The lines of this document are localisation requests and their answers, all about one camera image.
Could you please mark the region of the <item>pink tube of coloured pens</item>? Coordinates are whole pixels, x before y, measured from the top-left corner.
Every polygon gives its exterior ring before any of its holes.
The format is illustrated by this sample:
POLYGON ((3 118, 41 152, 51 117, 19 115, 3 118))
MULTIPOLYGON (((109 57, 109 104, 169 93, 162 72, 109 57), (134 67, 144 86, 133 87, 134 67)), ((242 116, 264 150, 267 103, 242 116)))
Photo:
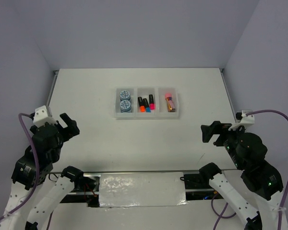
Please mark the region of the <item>pink tube of coloured pens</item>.
POLYGON ((168 112, 176 112, 176 107, 175 107, 175 104, 173 102, 173 97, 172 97, 171 93, 165 94, 165 100, 167 102, 168 112))

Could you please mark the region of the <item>blue cleaning gel jar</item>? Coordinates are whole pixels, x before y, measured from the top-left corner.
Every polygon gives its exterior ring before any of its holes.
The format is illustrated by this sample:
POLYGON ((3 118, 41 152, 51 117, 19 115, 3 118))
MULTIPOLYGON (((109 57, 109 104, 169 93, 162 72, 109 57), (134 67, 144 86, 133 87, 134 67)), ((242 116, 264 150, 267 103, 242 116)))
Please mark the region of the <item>blue cleaning gel jar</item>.
POLYGON ((119 97, 121 101, 130 101, 131 99, 131 93, 129 90, 122 90, 119 93, 119 97))
POLYGON ((120 102, 120 112, 130 113, 132 111, 132 103, 129 100, 122 100, 120 102))

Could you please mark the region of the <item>pink highlighter with black cap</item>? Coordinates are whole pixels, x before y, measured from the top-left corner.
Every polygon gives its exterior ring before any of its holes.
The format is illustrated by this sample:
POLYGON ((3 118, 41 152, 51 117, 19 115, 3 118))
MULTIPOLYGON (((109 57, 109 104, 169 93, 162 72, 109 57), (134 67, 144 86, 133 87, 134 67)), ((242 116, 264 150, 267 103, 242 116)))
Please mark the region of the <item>pink highlighter with black cap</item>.
POLYGON ((149 95, 149 108, 150 110, 156 109, 154 96, 152 94, 149 95))

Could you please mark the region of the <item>blue highlighter with black cap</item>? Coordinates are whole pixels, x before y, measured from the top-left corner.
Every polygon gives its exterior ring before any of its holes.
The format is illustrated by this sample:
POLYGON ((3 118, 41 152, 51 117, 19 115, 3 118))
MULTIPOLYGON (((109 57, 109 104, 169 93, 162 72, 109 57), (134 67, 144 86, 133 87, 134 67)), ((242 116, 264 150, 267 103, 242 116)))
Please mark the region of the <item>blue highlighter with black cap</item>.
POLYGON ((150 105, 149 105, 148 100, 146 98, 143 98, 143 103, 144 103, 145 111, 147 113, 150 113, 151 112, 150 105))

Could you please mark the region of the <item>orange highlighter with black cap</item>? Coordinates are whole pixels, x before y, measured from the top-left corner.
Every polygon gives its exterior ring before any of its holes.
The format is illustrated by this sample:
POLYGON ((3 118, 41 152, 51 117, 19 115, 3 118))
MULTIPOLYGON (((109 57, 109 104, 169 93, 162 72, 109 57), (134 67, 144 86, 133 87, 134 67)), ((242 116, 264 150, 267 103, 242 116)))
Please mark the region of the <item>orange highlighter with black cap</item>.
POLYGON ((145 112, 145 106, 144 106, 144 102, 143 102, 142 97, 138 97, 137 100, 138 100, 140 112, 141 113, 145 112))

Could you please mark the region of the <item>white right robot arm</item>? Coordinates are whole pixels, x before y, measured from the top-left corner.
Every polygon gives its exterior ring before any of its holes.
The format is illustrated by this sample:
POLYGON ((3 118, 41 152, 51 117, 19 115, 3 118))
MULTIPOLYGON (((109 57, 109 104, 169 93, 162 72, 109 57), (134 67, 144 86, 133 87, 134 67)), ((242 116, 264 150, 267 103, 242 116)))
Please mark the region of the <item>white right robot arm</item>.
POLYGON ((215 163, 199 170, 200 184, 215 189, 238 215, 246 230, 288 230, 282 204, 285 197, 282 178, 279 171, 265 160, 267 147, 261 138, 245 132, 244 126, 234 129, 231 124, 219 121, 201 125, 201 131, 204 143, 218 135, 214 145, 226 149, 237 170, 242 172, 240 177, 257 206, 247 202, 215 163))

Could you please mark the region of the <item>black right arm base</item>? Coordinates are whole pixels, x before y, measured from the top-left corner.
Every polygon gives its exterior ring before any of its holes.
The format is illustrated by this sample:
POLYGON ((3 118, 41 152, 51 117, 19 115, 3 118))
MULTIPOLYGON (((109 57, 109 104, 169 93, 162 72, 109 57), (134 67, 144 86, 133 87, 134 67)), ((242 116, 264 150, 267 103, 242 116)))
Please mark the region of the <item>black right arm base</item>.
POLYGON ((214 195, 217 199, 222 199, 222 196, 217 195, 217 191, 205 182, 199 173, 184 174, 180 180, 184 182, 187 201, 211 200, 214 195))

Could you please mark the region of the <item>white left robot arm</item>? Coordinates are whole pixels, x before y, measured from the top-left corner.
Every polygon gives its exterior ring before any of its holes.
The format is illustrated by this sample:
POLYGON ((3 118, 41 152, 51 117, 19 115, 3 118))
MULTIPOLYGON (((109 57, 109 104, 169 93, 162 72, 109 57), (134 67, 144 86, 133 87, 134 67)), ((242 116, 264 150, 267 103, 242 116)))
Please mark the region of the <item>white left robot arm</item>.
POLYGON ((40 201, 36 200, 53 164, 60 159, 63 144, 80 134, 76 121, 66 113, 60 117, 66 127, 62 127, 44 106, 30 115, 18 115, 29 146, 15 164, 8 203, 0 217, 0 230, 41 228, 69 192, 79 191, 84 187, 83 171, 68 166, 44 197, 40 201), (24 116, 33 121, 30 129, 24 124, 24 116))

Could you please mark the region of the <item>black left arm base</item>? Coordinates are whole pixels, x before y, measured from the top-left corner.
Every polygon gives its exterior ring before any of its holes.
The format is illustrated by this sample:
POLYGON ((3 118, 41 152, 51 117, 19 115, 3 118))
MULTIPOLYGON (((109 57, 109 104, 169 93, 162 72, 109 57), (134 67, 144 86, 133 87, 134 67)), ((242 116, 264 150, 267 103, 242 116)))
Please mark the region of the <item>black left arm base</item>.
POLYGON ((85 175, 75 189, 61 201, 62 204, 85 204, 87 207, 100 207, 99 176, 85 175))

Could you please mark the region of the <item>clear three-compartment plastic organizer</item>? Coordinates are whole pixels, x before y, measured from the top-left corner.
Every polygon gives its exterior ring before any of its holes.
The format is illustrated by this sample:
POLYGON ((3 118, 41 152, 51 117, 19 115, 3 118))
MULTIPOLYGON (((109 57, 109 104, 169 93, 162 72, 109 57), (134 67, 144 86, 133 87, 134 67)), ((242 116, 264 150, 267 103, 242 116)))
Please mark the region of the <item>clear three-compartment plastic organizer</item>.
POLYGON ((171 87, 120 87, 114 93, 116 119, 178 119, 178 93, 171 87))

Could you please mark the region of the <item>white foil-covered front panel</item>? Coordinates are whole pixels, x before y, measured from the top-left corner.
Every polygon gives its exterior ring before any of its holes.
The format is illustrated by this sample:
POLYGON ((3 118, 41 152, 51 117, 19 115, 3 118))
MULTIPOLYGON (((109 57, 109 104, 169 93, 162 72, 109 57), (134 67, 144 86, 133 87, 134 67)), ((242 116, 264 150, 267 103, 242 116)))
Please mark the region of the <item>white foil-covered front panel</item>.
POLYGON ((187 204, 181 172, 103 173, 101 207, 170 207, 187 204))

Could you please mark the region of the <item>silver metal table rail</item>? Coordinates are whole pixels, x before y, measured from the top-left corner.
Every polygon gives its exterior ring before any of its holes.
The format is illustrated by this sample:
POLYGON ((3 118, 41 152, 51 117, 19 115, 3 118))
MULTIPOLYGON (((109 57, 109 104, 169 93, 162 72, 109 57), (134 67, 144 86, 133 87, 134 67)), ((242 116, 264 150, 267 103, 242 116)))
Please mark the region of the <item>silver metal table rail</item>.
POLYGON ((184 173, 193 174, 198 173, 199 170, 166 170, 166 171, 104 171, 104 172, 84 172, 85 176, 100 176, 103 173, 184 173))

